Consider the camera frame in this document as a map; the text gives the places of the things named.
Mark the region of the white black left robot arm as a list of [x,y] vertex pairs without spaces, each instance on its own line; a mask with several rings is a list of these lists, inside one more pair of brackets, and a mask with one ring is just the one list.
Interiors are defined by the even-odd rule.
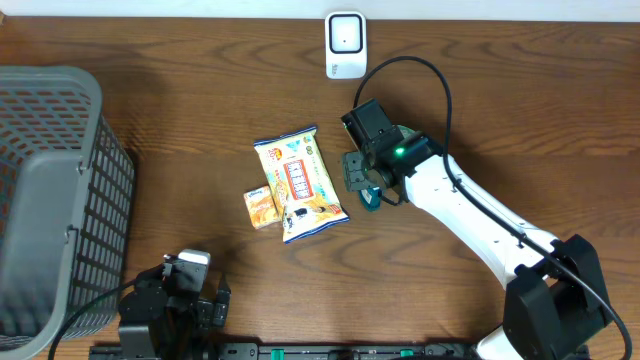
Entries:
[[215,298],[201,296],[206,262],[167,257],[138,275],[118,305],[121,359],[216,359],[210,333],[225,326],[231,289],[221,278]]

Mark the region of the yellow snack bag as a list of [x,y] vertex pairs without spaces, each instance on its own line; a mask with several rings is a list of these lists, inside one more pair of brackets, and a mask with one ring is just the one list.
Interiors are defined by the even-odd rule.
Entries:
[[350,220],[334,189],[315,139],[317,127],[256,140],[279,214],[285,244]]

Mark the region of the light green packet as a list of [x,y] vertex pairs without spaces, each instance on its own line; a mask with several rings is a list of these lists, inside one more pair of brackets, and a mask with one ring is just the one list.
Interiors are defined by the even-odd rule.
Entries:
[[411,128],[403,125],[398,125],[397,128],[399,129],[404,141],[408,141],[410,138],[414,137],[415,131]]

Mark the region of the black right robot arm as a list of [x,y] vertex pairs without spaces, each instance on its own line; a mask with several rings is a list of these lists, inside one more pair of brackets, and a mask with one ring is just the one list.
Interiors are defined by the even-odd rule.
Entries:
[[343,157],[347,189],[396,192],[455,234],[503,287],[503,320],[472,345],[477,358],[574,358],[614,321],[598,254],[586,239],[560,240],[524,220],[437,141],[393,124],[375,100],[342,123],[356,147]]

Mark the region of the orange small carton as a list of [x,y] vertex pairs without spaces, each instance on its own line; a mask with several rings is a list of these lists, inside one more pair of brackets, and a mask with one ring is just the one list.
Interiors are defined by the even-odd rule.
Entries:
[[250,222],[255,229],[261,229],[280,221],[270,188],[263,186],[243,195]]

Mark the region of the blue mouthwash bottle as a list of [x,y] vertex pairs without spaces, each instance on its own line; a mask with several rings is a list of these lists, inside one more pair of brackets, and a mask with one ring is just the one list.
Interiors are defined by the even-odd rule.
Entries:
[[381,190],[379,187],[367,188],[358,192],[359,199],[369,212],[377,211],[381,206]]

